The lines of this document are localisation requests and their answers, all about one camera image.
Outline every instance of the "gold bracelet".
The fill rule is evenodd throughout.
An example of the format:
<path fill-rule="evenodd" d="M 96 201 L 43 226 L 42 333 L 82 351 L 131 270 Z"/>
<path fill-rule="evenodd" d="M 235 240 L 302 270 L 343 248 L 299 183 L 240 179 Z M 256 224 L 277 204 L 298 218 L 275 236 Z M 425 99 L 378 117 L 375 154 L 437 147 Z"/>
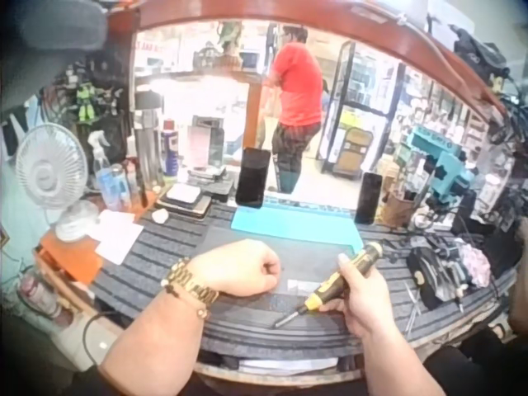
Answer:
<path fill-rule="evenodd" d="M 185 257 L 181 259 L 178 263 L 172 266 L 171 270 L 168 272 L 167 277 L 162 280 L 161 285 L 171 295 L 178 297 L 184 301 L 183 296 L 177 293 L 177 290 L 183 290 L 187 293 L 192 299 L 200 304 L 203 304 L 204 308 L 198 308 L 198 317 L 202 319 L 207 319 L 210 315 L 210 312 L 207 310 L 211 304 L 218 298 L 219 292 L 212 290 L 210 287 L 203 286 L 199 279 L 196 279 L 194 274 L 187 270 L 187 264 L 189 263 L 189 258 Z"/>

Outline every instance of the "desk fan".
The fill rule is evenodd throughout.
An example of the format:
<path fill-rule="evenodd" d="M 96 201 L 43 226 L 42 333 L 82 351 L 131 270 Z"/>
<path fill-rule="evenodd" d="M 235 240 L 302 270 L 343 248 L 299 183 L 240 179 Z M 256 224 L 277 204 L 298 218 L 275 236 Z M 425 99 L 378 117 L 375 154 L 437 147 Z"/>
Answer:
<path fill-rule="evenodd" d="M 79 200 L 88 179 L 86 155 L 63 126 L 47 123 L 27 133 L 16 151 L 16 177 L 44 210 L 66 209 L 55 224 L 61 241 L 79 240 L 97 221 L 97 207 Z"/>

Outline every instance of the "pen holder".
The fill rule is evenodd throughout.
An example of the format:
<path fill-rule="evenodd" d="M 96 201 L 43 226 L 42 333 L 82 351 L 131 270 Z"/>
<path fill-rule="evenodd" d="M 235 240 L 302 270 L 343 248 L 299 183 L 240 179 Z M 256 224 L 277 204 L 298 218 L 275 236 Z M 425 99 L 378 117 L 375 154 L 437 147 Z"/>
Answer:
<path fill-rule="evenodd" d="M 392 192 L 384 206 L 381 221 L 390 228 L 406 227 L 413 216 L 413 200 L 400 200 Z"/>

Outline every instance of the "sleeve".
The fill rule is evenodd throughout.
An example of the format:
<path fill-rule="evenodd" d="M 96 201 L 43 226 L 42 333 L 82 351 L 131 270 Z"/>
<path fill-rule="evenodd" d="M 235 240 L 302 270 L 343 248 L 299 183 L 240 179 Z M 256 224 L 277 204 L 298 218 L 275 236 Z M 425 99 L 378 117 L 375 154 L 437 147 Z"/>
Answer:
<path fill-rule="evenodd" d="M 121 393 L 106 382 L 96 366 L 73 376 L 72 383 L 61 396 L 120 396 Z"/>
<path fill-rule="evenodd" d="M 291 45 L 286 45 L 283 49 L 281 49 L 273 61 L 271 71 L 277 73 L 279 76 L 282 76 L 293 63 L 294 52 L 295 47 Z"/>

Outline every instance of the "fan grille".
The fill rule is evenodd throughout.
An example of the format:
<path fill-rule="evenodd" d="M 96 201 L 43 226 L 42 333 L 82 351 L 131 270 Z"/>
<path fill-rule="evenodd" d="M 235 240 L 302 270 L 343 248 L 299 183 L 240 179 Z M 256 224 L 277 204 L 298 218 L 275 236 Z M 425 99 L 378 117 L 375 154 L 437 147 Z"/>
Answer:
<path fill-rule="evenodd" d="M 83 147 L 61 125 L 36 126 L 16 151 L 16 177 L 37 205 L 68 207 L 83 195 L 88 179 Z"/>

